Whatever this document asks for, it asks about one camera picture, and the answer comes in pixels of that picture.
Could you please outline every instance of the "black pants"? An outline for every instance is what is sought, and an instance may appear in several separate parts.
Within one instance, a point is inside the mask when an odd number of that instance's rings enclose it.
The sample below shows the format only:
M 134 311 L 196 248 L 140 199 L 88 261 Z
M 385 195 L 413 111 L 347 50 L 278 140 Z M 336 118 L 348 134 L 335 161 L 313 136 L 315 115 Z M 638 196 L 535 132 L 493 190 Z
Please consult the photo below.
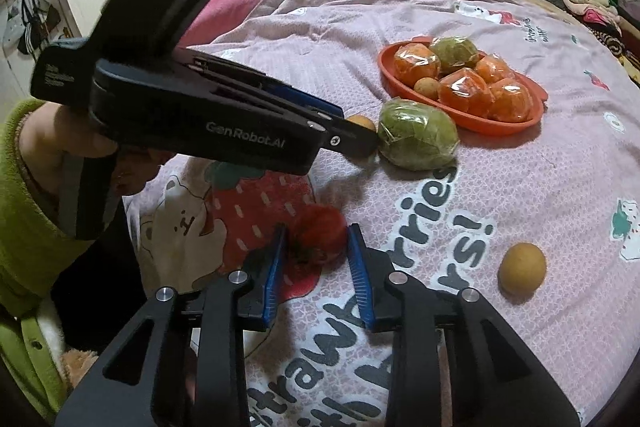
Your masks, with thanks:
M 103 236 L 51 291 L 66 345 L 100 353 L 146 301 L 122 204 Z

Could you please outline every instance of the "green fleece jacket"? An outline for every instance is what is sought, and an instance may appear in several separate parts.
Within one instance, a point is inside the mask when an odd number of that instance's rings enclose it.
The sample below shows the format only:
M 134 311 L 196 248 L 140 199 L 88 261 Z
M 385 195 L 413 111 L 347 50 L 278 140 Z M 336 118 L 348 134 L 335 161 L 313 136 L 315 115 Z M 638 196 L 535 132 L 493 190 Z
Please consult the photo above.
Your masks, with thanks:
M 33 201 L 20 174 L 16 130 L 42 103 L 31 99 L 18 105 L 0 135 L 0 357 L 29 402 L 52 421 L 67 389 L 36 314 L 60 273 L 90 243 L 60 232 Z

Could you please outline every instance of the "orange plastic basket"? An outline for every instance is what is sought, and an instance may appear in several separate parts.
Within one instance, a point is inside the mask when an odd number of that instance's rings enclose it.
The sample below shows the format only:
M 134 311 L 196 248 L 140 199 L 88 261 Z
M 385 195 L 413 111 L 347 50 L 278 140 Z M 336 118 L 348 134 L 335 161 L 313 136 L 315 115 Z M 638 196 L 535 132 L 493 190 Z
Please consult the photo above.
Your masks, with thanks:
M 494 120 L 487 120 L 486 118 L 480 118 L 479 116 L 473 116 L 466 112 L 448 107 L 440 102 L 436 102 L 435 100 L 431 100 L 430 98 L 415 92 L 410 87 L 405 86 L 394 74 L 394 55 L 396 54 L 396 51 L 398 51 L 401 46 L 410 44 L 411 42 L 420 42 L 420 44 L 429 46 L 431 45 L 431 41 L 433 41 L 433 38 L 431 37 L 415 37 L 411 41 L 391 44 L 380 52 L 380 55 L 378 55 L 378 65 L 382 71 L 383 85 L 386 92 L 391 96 L 399 96 L 400 98 L 405 98 L 407 100 L 415 100 L 415 102 L 433 105 L 433 107 L 437 107 L 438 109 L 446 112 L 460 127 L 464 127 L 465 129 L 476 131 L 481 134 L 507 136 L 509 134 L 516 134 L 524 131 L 525 129 L 540 123 L 540 120 L 542 120 L 542 114 L 545 112 L 543 102 L 548 100 L 549 95 L 528 76 L 524 76 L 517 71 L 515 72 L 517 80 L 529 88 L 531 98 L 533 99 L 533 107 L 531 108 L 530 114 L 531 119 L 522 123 L 502 123 Z M 486 54 L 484 52 L 480 52 L 480 56 L 486 57 Z

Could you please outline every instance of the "bowl of fruit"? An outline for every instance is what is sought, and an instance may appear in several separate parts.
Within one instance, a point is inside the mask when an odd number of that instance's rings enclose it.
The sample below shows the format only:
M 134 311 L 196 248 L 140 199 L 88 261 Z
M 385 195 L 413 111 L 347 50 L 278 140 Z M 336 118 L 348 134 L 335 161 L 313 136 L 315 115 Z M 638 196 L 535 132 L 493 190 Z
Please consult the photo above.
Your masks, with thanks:
M 537 125 L 548 99 L 528 76 L 464 38 L 416 37 L 378 55 L 391 96 L 433 105 L 460 127 L 492 136 Z

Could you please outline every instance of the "hand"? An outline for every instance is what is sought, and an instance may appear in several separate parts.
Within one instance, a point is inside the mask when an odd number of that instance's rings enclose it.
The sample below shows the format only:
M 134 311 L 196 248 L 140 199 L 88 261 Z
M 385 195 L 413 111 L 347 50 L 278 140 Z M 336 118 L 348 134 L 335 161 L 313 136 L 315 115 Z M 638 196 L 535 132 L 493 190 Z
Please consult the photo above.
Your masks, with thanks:
M 116 152 L 116 142 L 97 134 L 86 115 L 64 105 L 47 102 L 25 121 L 18 147 L 33 180 L 46 192 L 58 195 L 64 153 L 101 158 Z M 127 148 L 118 156 L 111 186 L 119 196 L 137 194 L 158 175 L 171 153 Z

